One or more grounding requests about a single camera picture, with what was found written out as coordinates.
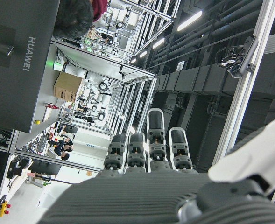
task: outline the robotic hand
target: robotic hand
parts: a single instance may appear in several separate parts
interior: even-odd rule
[[[275,223],[275,205],[266,198],[275,186],[269,166],[275,163],[275,120],[259,134],[262,139],[254,138],[213,166],[209,178],[192,169],[183,129],[169,132],[169,165],[162,111],[149,110],[147,121],[147,144],[142,133],[131,135],[128,144],[125,135],[114,136],[105,168],[68,188],[39,224]]]

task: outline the fluorescent light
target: fluorescent light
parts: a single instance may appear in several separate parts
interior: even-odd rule
[[[153,49],[155,49],[156,47],[158,47],[160,44],[162,44],[164,42],[164,38],[162,38],[161,40],[157,41],[154,45],[153,45]]]
[[[141,55],[139,55],[139,57],[144,57],[147,54],[147,52],[148,52],[147,50],[142,52]]]
[[[130,130],[130,132],[131,132],[132,134],[135,134],[135,129],[134,129],[134,127],[131,126],[129,130]]]
[[[178,31],[184,29],[186,26],[193,23],[195,20],[197,20],[199,17],[201,17],[203,11],[199,11],[198,13],[194,14],[192,17],[190,17],[188,20],[186,20],[184,23],[182,23],[180,26],[178,26]]]

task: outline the ceiling light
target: ceiling light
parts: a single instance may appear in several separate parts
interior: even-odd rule
[[[162,44],[164,42],[165,38],[162,38],[161,40],[157,41],[154,45],[153,45],[153,49],[155,49],[156,47],[158,47],[160,44]]]
[[[147,54],[147,52],[148,52],[147,50],[142,52],[141,55],[139,55],[139,57],[144,57]]]
[[[198,13],[194,14],[192,17],[190,17],[188,20],[186,20],[184,23],[182,23],[180,26],[178,26],[178,31],[184,29],[186,26],[193,23],[195,20],[197,20],[199,17],[201,17],[203,11],[199,11]]]

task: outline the gray mesh fabric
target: gray mesh fabric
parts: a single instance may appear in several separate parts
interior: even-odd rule
[[[179,206],[207,182],[207,174],[174,170],[96,177],[68,188],[39,224],[173,223]]]

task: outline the person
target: person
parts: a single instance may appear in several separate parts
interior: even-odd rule
[[[67,149],[70,149],[71,146],[57,146],[54,149],[54,152],[62,158],[62,160],[68,160],[70,157],[69,153],[66,153]]]
[[[55,38],[83,36],[107,10],[107,0],[61,0],[53,30]]]
[[[58,140],[58,141],[49,140],[48,144],[54,145],[54,146],[59,146],[59,145],[73,146],[73,142],[69,137],[65,138],[64,140]]]

